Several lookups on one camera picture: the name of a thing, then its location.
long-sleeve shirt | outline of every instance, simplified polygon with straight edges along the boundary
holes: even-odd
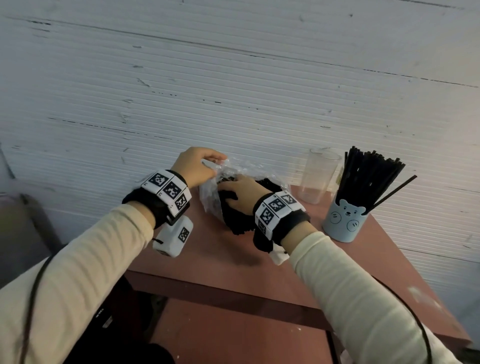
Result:
[[[146,218],[121,205],[55,256],[38,290],[28,363],[63,362],[152,237]],[[425,343],[412,315],[323,233],[300,242],[290,263],[356,363],[425,363]],[[0,363],[19,360],[28,296],[42,264],[0,290]],[[459,363],[426,330],[433,362]]]

table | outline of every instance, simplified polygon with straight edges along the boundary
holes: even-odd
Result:
[[[330,201],[326,194],[318,205],[304,203],[318,229]],[[291,265],[275,266],[267,253],[254,247],[252,232],[233,235],[223,222],[204,212],[196,191],[186,215],[194,228],[182,253],[170,258],[150,246],[144,249],[125,273],[134,289],[331,330]],[[470,343],[465,330],[373,216],[352,243],[336,244],[402,297],[447,347],[455,350]]]

white wall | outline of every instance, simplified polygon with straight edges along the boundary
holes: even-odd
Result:
[[[190,145],[292,181],[311,146],[419,175],[375,212],[480,343],[476,0],[17,0],[0,23],[0,138],[71,239]]]

blue cylindrical holder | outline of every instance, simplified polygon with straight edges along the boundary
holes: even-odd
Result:
[[[332,239],[350,243],[369,215],[362,215],[366,210],[361,206],[353,206],[343,199],[340,200],[340,205],[337,205],[334,198],[323,222],[323,229]]]

plastic bag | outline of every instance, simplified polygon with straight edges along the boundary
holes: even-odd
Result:
[[[268,178],[271,182],[280,186],[283,190],[290,191],[290,185],[268,167],[259,163],[253,163],[248,160],[241,160],[237,158],[226,159],[223,164],[217,165],[214,163],[208,164],[209,167],[217,170],[215,178],[208,180],[200,186],[200,201],[204,206],[205,212],[209,212],[220,221],[223,221],[222,208],[220,206],[220,198],[218,197],[217,184],[223,178],[236,177],[237,174],[249,176],[255,180],[263,180]]]

